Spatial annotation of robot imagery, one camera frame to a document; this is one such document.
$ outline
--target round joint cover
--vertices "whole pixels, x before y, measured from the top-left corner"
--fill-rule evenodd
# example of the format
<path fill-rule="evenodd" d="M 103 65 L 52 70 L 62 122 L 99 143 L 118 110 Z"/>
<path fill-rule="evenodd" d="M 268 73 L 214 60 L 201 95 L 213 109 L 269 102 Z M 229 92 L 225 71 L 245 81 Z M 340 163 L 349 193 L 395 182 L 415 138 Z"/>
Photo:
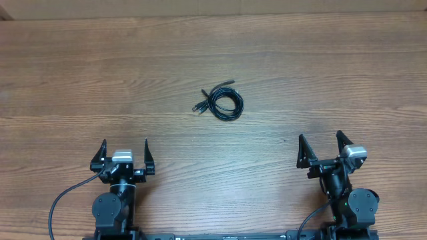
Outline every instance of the round joint cover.
<path fill-rule="evenodd" d="M 373 215 L 378 210 L 378 202 L 373 192 L 355 189 L 348 196 L 348 205 L 357 216 Z"/>
<path fill-rule="evenodd" d="M 103 193 L 98 196 L 92 205 L 92 214 L 95 218 L 115 218 L 121 211 L 121 201 L 114 193 Z"/>

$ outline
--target wooden tabletop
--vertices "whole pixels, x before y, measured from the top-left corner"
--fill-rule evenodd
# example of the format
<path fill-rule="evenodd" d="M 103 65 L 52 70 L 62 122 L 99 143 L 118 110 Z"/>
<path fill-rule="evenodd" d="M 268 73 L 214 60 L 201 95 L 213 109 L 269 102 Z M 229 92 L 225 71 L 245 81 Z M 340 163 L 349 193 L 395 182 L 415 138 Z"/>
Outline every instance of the wooden tabletop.
<path fill-rule="evenodd" d="M 191 111 L 228 79 L 237 121 Z M 350 179 L 380 195 L 380 237 L 424 239 L 426 79 L 426 12 L 0 22 L 0 239 L 48 239 L 53 200 L 93 175 L 104 138 L 138 167 L 148 138 L 146 233 L 296 229 L 326 202 L 296 169 L 298 135 L 325 159 L 339 129 L 369 151 Z M 96 179 L 66 194 L 56 239 L 92 234 L 106 191 Z"/>

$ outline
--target black wire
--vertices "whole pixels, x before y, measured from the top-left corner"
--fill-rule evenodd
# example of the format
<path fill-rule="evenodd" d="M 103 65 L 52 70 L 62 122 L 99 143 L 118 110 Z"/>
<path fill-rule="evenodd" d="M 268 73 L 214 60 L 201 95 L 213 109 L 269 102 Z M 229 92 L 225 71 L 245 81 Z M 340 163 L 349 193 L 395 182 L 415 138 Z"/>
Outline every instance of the black wire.
<path fill-rule="evenodd" d="M 51 211 L 49 213 L 49 220 L 48 220 L 48 224 L 49 224 L 49 235 L 51 237 L 51 240 L 55 240 L 55 238 L 53 237 L 53 232 L 52 232 L 52 215 L 53 215 L 53 210 L 54 210 L 56 204 L 58 203 L 58 201 L 60 200 L 60 198 L 62 198 L 62 196 L 64 196 L 69 191 L 71 191 L 73 189 L 76 189 L 76 188 L 82 186 L 83 184 L 86 184 L 86 183 L 94 180 L 95 178 L 97 178 L 98 176 L 100 176 L 101 173 L 104 172 L 104 170 L 105 170 L 105 168 L 103 167 L 102 170 L 99 173 L 97 173 L 95 176 L 93 176 L 93 177 L 91 177 L 91 178 L 89 178 L 87 180 L 82 181 L 81 183 L 78 183 L 78 184 L 76 184 L 76 185 L 68 188 L 67 190 L 65 190 L 64 192 L 62 192 L 61 194 L 59 194 L 59 196 L 54 200 L 54 202 L 52 204 L 52 207 L 51 207 Z"/>
<path fill-rule="evenodd" d="M 207 108 L 212 112 L 215 117 L 221 119 L 222 121 L 233 121 L 240 117 L 244 108 L 244 101 L 242 96 L 231 87 L 224 87 L 225 85 L 229 85 L 234 83 L 234 80 L 226 81 L 225 83 L 221 83 L 215 86 L 209 94 L 206 93 L 205 90 L 201 90 L 201 92 L 207 97 L 205 101 L 202 101 L 196 104 L 193 108 L 193 111 L 199 110 L 199 114 L 202 114 L 206 111 Z M 229 97 L 234 102 L 236 106 L 235 109 L 225 109 L 218 104 L 216 101 L 222 97 Z M 223 111 L 231 112 L 230 114 L 222 113 L 219 109 Z"/>
<path fill-rule="evenodd" d="M 310 220 L 310 218 L 312 218 L 313 216 L 315 216 L 316 214 L 318 214 L 319 212 L 323 211 L 325 208 L 327 208 L 329 205 L 331 205 L 333 202 L 337 201 L 340 199 L 340 197 L 344 194 L 344 192 L 346 191 L 346 185 L 347 185 L 347 171 L 346 171 L 346 167 L 344 166 L 344 164 L 341 165 L 342 167 L 342 172 L 344 174 L 344 182 L 342 184 L 342 189 L 340 194 L 338 195 L 337 198 L 335 199 L 331 199 L 329 200 L 327 203 L 325 203 L 325 205 L 319 207 L 318 209 L 316 209 L 314 212 L 312 212 L 310 215 L 308 215 L 308 217 L 301 223 L 300 228 L 298 229 L 297 235 L 296 235 L 296 240 L 300 240 L 300 235 L 301 235 L 301 231 L 302 228 L 304 227 L 304 225 L 308 222 L 308 220 Z M 322 188 L 323 193 L 325 193 L 324 191 L 324 186 L 322 183 L 322 178 L 320 178 L 320 187 Z"/>

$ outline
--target beige wall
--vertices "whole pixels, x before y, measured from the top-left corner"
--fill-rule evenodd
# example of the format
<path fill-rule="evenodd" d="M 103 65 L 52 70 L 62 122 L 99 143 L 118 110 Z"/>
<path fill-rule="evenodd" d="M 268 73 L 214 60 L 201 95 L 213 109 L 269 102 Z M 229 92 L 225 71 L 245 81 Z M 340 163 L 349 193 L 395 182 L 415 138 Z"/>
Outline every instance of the beige wall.
<path fill-rule="evenodd" d="M 0 16 L 24 20 L 422 11 L 427 0 L 0 0 L 0 5 Z"/>

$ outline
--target wood grain surface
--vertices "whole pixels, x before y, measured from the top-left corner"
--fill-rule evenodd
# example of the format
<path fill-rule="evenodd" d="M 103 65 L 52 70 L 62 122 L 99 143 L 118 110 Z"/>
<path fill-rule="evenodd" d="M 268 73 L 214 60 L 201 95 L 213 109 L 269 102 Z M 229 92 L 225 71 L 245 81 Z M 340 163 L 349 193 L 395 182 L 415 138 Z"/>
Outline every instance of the wood grain surface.
<path fill-rule="evenodd" d="M 237 121 L 191 111 L 228 79 L 245 101 Z M 296 169 L 298 135 L 327 158 L 339 129 L 369 150 L 350 179 L 380 195 L 380 237 L 425 239 L 426 79 L 425 12 L 1 22 L 0 239 L 48 239 L 53 200 L 93 175 L 104 138 L 137 166 L 149 139 L 146 233 L 296 229 L 326 200 Z M 64 196 L 56 238 L 92 234 L 108 189 Z"/>

